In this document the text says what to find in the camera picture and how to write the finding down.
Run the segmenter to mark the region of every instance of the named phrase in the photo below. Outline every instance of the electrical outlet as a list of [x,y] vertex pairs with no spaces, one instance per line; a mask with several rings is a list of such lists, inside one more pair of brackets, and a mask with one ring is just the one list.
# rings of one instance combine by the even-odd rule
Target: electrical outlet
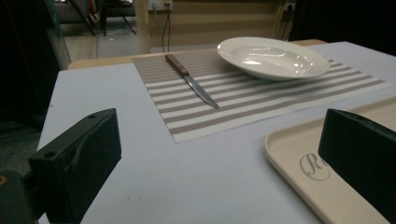
[[295,3],[287,3],[285,6],[283,6],[283,10],[289,11],[289,7],[291,7],[291,11],[294,11],[296,9],[296,4]]
[[160,11],[160,10],[169,10],[173,9],[173,1],[172,0],[148,0],[148,10],[149,11]]
[[285,6],[283,6],[283,10],[289,11],[289,7],[291,7],[291,10],[294,11],[296,9],[296,2],[297,0],[287,0]]

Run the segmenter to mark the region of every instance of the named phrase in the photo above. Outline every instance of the cable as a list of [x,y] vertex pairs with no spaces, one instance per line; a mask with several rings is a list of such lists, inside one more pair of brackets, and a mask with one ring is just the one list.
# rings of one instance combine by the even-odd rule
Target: cable
[[158,15],[157,15],[157,5],[155,3],[151,4],[151,8],[154,10],[154,15],[155,15],[155,21],[157,22],[157,26],[160,26],[160,20],[158,20]]
[[282,40],[285,40],[284,38],[283,38],[283,36],[285,35],[285,32],[286,32],[286,28],[288,27],[288,23],[289,23],[289,17],[290,17],[290,14],[291,14],[291,12],[293,11],[293,6],[292,5],[288,5],[288,16],[286,17],[286,23],[285,23],[285,28],[283,29],[283,34],[282,34]]
[[166,21],[165,25],[163,26],[163,38],[162,38],[162,45],[163,45],[163,52],[165,52],[165,46],[164,46],[164,36],[165,36],[165,31],[166,31],[166,25],[168,26],[168,52],[169,52],[169,46],[170,46],[170,40],[171,40],[171,9],[169,4],[165,4],[166,11],[167,11],[167,16],[166,16]]

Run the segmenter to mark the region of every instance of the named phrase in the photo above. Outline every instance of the wooden knife handle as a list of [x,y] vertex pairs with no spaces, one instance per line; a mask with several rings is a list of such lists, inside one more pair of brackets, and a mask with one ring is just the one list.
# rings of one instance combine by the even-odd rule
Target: wooden knife handle
[[190,73],[187,69],[175,58],[172,54],[165,55],[166,61],[172,65],[172,67],[178,72],[181,76],[189,76]]

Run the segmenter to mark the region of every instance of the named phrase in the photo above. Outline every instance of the white table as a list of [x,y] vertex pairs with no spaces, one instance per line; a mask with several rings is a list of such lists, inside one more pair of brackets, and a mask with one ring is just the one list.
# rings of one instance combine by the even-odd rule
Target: white table
[[[309,48],[396,83],[396,57],[347,42]],[[117,108],[122,159],[82,223],[320,223],[265,159],[265,136],[329,107],[390,96],[396,87],[177,144],[132,63],[68,70],[58,76],[39,148],[85,116]]]

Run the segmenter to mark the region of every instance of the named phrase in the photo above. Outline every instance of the placemat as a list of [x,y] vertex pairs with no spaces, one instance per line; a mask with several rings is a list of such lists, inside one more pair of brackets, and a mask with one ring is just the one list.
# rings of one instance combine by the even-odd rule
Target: placemat
[[272,82],[242,72],[220,58],[215,49],[175,57],[220,106],[215,109],[203,102],[164,56],[134,59],[178,143],[391,85],[331,59],[329,71],[322,76]]

